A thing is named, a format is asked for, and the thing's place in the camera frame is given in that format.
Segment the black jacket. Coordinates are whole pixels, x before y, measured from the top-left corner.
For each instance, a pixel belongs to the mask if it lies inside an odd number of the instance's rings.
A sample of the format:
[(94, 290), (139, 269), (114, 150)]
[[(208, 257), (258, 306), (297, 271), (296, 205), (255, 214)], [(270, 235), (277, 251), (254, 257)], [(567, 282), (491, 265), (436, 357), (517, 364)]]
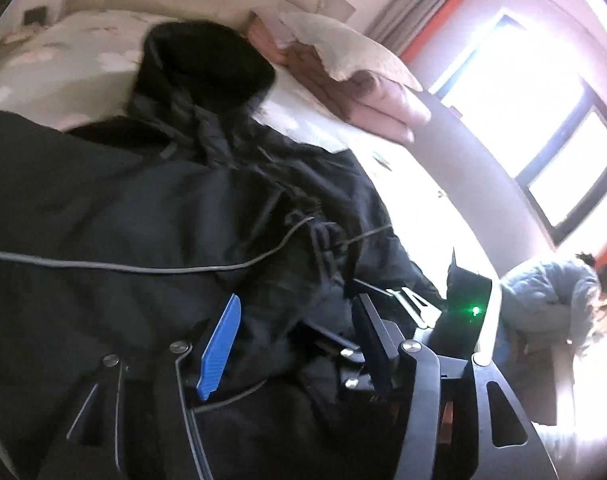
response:
[(124, 116), (60, 132), (0, 110), (0, 479), (396, 474), (409, 402), (349, 391), (329, 345), (358, 282), (439, 295), (352, 153), (256, 122), (274, 81), (235, 30), (168, 22)]

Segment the light blue garment on chair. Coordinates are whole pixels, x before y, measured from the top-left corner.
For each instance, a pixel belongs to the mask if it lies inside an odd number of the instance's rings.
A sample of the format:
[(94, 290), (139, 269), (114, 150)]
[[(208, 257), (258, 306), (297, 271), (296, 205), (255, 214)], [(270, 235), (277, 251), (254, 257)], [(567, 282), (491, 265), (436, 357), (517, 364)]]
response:
[(607, 309), (607, 264), (590, 254), (530, 259), (501, 278), (501, 320), (521, 353), (567, 344), (582, 356), (602, 334), (596, 324)]

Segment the pink folded quilt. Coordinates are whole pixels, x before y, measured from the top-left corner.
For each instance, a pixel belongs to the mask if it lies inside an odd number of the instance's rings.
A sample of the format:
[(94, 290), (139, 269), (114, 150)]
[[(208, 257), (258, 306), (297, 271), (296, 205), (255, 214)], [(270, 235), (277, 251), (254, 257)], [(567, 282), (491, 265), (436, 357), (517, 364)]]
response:
[(421, 92), (383, 76), (360, 70), (335, 81), (311, 46), (300, 44), (280, 20), (287, 13), (275, 6), (251, 11), (246, 36), (264, 58), (282, 66), (338, 119), (396, 144), (414, 141), (414, 129), (430, 122), (431, 112), (418, 99)]

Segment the floral bedspread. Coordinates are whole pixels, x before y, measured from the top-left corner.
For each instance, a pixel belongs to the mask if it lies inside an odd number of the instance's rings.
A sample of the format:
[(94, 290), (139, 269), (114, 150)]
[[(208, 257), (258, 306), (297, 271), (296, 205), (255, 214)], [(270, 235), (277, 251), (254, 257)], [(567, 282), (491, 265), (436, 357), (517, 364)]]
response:
[[(0, 110), (66, 130), (122, 113), (143, 41), (160, 15), (81, 11), (0, 42)], [(287, 70), (254, 115), (297, 142), (349, 148), (383, 199), (410, 259), (439, 289), (451, 262), (482, 275), (494, 269), (445, 191), (406, 148), (340, 122)]]

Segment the grey curtain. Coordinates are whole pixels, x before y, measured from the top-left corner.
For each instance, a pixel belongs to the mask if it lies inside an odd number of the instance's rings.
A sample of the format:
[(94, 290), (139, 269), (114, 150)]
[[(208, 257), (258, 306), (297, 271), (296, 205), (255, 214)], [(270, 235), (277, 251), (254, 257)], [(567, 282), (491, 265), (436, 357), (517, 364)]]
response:
[(448, 0), (390, 0), (365, 35), (402, 54)]

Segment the window with dark frame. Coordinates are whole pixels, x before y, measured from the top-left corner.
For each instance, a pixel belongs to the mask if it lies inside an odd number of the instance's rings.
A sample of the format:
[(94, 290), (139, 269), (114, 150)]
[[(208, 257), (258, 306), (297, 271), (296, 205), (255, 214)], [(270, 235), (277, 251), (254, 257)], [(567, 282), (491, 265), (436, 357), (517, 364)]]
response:
[(607, 194), (607, 105), (568, 55), (507, 13), (431, 93), (488, 150), (561, 244)]

